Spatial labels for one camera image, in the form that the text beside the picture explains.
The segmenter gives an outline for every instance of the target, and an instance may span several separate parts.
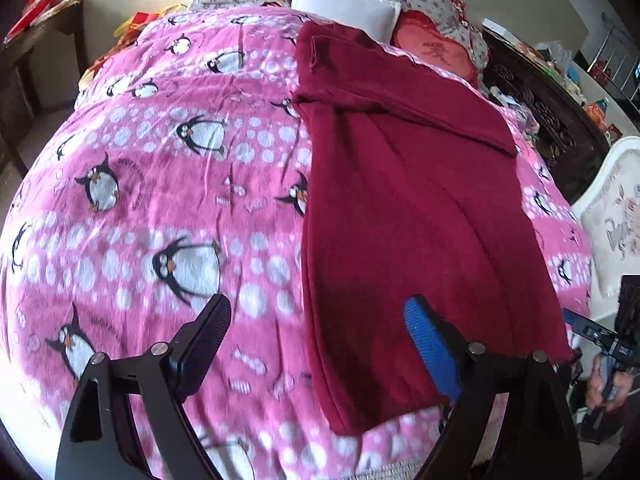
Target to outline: human hand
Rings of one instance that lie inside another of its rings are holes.
[[[613,377],[613,385],[618,389],[616,397],[611,402],[604,402],[602,399],[602,391],[604,390],[605,381],[600,376],[600,355],[596,355],[593,360],[593,370],[587,384],[586,404],[587,408],[592,410],[600,405],[604,405],[608,412],[619,408],[625,403],[634,384],[633,375],[627,372],[617,372]]]

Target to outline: carved wooden cabinet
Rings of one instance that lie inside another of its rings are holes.
[[[607,141],[560,85],[502,38],[486,29],[482,35],[491,50],[484,84],[531,108],[540,123],[536,147],[562,195],[575,202],[598,173]]]

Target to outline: white pillow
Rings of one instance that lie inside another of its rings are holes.
[[[291,8],[359,28],[372,39],[389,43],[401,4],[389,0],[292,0]]]

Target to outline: desk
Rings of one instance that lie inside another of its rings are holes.
[[[84,39],[84,25],[82,20],[82,0],[78,0],[62,10],[50,16],[45,21],[30,27],[0,50],[0,87],[4,88],[9,81],[12,72],[15,70],[18,76],[20,90],[27,103],[27,108],[32,117],[36,117],[43,111],[38,99],[33,77],[29,69],[29,57],[38,43],[46,35],[57,30],[68,36],[73,35],[76,45],[76,61],[80,75],[84,74],[89,67],[89,60],[86,53],[86,43]],[[0,117],[0,137],[6,146],[6,151],[11,158],[15,168],[21,177],[27,174],[28,168],[20,157],[17,143],[5,136],[6,125]]]

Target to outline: red fabric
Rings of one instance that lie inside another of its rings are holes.
[[[474,88],[478,86],[478,70],[466,48],[440,34],[433,20],[419,10],[404,10],[400,14],[391,44],[427,63],[453,72]]]
[[[571,358],[503,118],[364,33],[307,22],[294,102],[314,144],[302,275],[312,384],[359,434],[440,396],[403,322],[424,294],[491,351]]]

